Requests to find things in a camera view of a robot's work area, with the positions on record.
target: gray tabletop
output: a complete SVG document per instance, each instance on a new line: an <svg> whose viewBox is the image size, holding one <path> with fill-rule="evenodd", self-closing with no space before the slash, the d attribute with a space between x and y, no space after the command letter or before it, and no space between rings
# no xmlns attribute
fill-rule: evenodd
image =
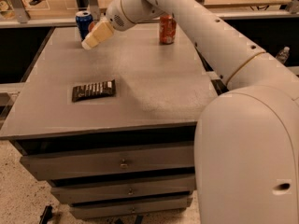
<svg viewBox="0 0 299 224"><path fill-rule="evenodd" d="M74 86L116 80L116 96L72 103ZM159 24L115 32L95 49L77 27L56 28L2 130L1 139L195 124L217 96L187 36L159 44Z"/></svg>

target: blue can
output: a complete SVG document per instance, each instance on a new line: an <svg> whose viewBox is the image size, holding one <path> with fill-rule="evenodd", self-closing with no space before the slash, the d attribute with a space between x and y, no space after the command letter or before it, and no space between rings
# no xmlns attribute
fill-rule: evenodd
<svg viewBox="0 0 299 224"><path fill-rule="evenodd" d="M76 23L80 31L81 40L83 41L86 35L94 27L93 16L89 11L79 11L76 13Z"/></svg>

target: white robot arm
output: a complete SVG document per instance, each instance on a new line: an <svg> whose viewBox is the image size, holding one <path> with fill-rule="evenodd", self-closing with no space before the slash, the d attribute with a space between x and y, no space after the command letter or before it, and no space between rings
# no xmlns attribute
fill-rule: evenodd
<svg viewBox="0 0 299 224"><path fill-rule="evenodd" d="M298 224L298 77L194 0L115 0L107 18L123 31L164 12L230 90L197 124L201 224Z"/></svg>

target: table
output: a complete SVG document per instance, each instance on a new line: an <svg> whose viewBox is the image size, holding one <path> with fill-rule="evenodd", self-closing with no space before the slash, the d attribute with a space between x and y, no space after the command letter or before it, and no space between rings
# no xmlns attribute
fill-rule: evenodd
<svg viewBox="0 0 299 224"><path fill-rule="evenodd" d="M217 94L179 27L172 45L158 31L140 24L84 50L77 27L56 28L0 131L76 218L190 204L195 126ZM114 97L72 103L74 86L111 79Z"/></svg>

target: soda can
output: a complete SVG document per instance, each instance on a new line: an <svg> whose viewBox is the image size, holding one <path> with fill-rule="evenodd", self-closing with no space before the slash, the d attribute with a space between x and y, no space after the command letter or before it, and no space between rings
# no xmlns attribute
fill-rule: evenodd
<svg viewBox="0 0 299 224"><path fill-rule="evenodd" d="M93 29L94 21L90 11L79 11L76 13L76 23L80 31L81 40L83 41L86 35Z"/></svg>
<svg viewBox="0 0 299 224"><path fill-rule="evenodd" d="M160 42L162 44L171 44L176 38L177 23L170 15L160 17Z"/></svg>

